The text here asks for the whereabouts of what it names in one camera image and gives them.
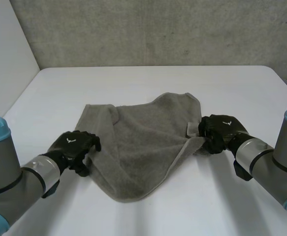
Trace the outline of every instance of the gray towel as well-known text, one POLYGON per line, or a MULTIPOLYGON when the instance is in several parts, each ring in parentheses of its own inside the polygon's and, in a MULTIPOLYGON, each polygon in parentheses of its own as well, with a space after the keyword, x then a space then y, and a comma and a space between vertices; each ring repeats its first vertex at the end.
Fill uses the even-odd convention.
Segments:
POLYGON ((86 105, 76 130, 100 137, 102 151, 88 154, 93 180, 114 200, 131 202, 151 193, 201 148, 200 121, 195 97, 165 93, 142 105, 86 105))

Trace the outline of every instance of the gray concrete wall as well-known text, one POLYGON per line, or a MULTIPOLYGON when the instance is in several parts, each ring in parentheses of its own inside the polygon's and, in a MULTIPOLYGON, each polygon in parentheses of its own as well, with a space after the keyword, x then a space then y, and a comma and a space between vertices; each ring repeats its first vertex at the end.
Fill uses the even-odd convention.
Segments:
POLYGON ((266 65, 287 83, 287 0, 10 0, 41 69, 266 65))

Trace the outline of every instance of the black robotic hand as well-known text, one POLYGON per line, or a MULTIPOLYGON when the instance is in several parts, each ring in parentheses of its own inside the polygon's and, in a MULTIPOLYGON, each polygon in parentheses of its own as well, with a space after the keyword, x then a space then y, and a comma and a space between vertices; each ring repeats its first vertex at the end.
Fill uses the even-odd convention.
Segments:
POLYGON ((61 173, 69 167, 79 176, 86 177, 89 175, 89 170, 82 161, 92 146, 95 146, 96 151, 101 150, 99 137, 95 134, 86 131, 65 132, 57 138, 44 155, 57 163, 61 173))
POLYGON ((203 147, 210 154, 217 154, 225 149, 230 149, 229 143, 236 135, 248 135, 247 130, 238 119, 225 115, 203 117, 198 130, 201 137, 206 137, 203 147))

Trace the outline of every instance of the robotic hand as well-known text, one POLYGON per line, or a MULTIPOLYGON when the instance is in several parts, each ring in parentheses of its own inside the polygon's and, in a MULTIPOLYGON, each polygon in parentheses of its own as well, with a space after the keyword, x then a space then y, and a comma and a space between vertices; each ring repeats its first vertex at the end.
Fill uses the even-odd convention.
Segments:
POLYGON ((0 235, 6 232, 40 197, 53 194, 65 169, 86 177, 85 155, 101 151, 99 137, 88 132, 65 132, 47 153, 20 167, 11 131, 0 118, 0 235))
POLYGON ((206 137, 203 147, 210 154, 218 154, 229 150, 230 141, 239 134, 248 135, 247 130, 235 117, 211 115, 203 117, 198 126, 199 135, 206 137))
MULTIPOLYGON (((203 117, 198 130, 201 137, 206 137, 203 148, 210 154, 218 154, 227 149, 236 157, 239 146, 253 138, 237 118, 226 115, 203 117)), ((233 165, 238 177, 246 181, 252 179, 236 160, 233 165)))
MULTIPOLYGON (((85 155, 95 146, 96 151, 101 151, 100 139, 95 134, 86 131, 65 132, 50 146, 48 152, 41 156, 53 160, 60 171, 60 175, 66 168, 74 170, 79 176, 88 176, 89 170, 83 164, 85 155)), ((58 180, 43 196, 47 198, 52 195, 59 185, 58 180)))
POLYGON ((229 150, 234 155, 236 175, 243 180, 254 178, 287 210, 287 111, 275 149, 248 134, 235 117, 203 117, 199 134, 210 154, 229 150))

